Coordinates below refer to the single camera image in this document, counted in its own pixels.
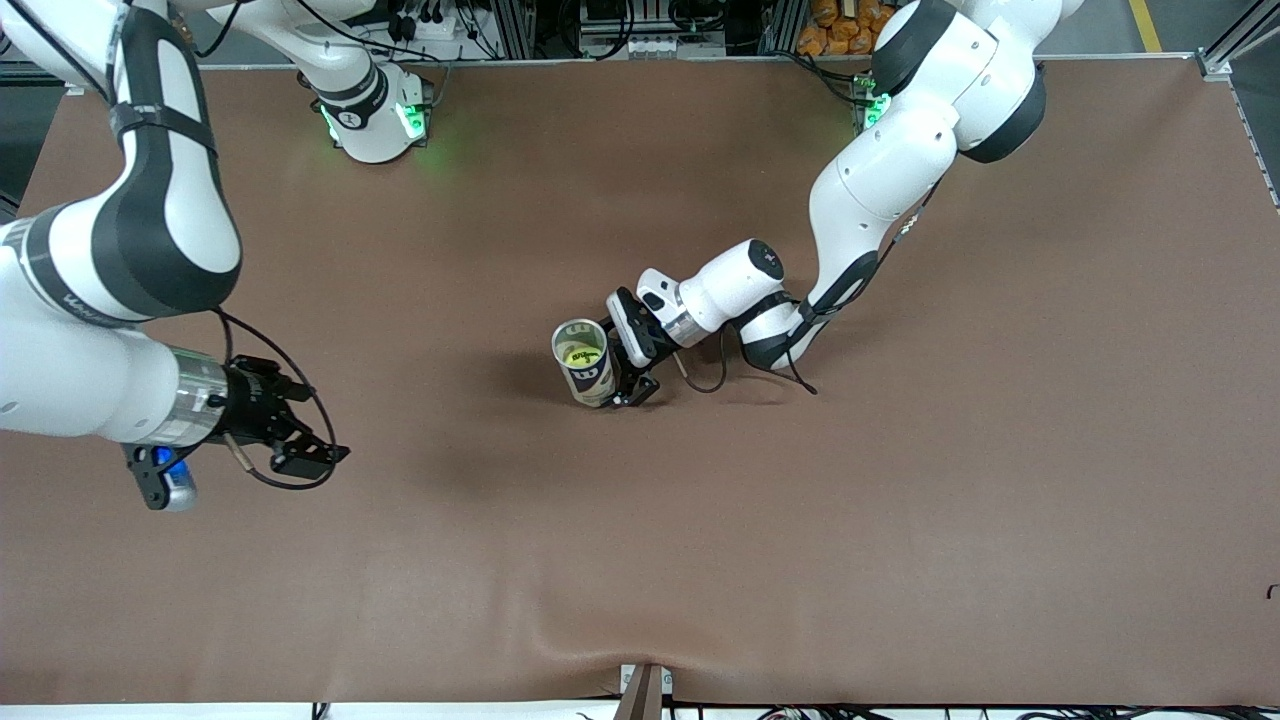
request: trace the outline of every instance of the brown leather cover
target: brown leather cover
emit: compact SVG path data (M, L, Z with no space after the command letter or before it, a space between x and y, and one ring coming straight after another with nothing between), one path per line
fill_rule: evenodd
M168 515L118 447L0 436L0 700L572 697L655 661L703 701L1280 702L1280 219L1193 63L1052 63L1039 133L959 160L804 356L817 397L733 357L627 411L570 400L552 329L751 236L806 292L847 109L790 64L467 68L430 147L364 167L292 76L206 74L228 307L352 455L289 493L204 448ZM67 100L24 211L119 165ZM209 315L148 332L220 352Z

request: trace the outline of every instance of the yellow tape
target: yellow tape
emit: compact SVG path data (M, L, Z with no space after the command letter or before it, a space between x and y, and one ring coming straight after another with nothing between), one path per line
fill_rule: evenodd
M1147 0L1129 0L1129 9L1133 10L1133 20L1138 23L1138 36L1142 37L1142 46L1147 53L1164 53L1160 46L1160 36L1156 35L1156 23L1151 22L1151 10Z

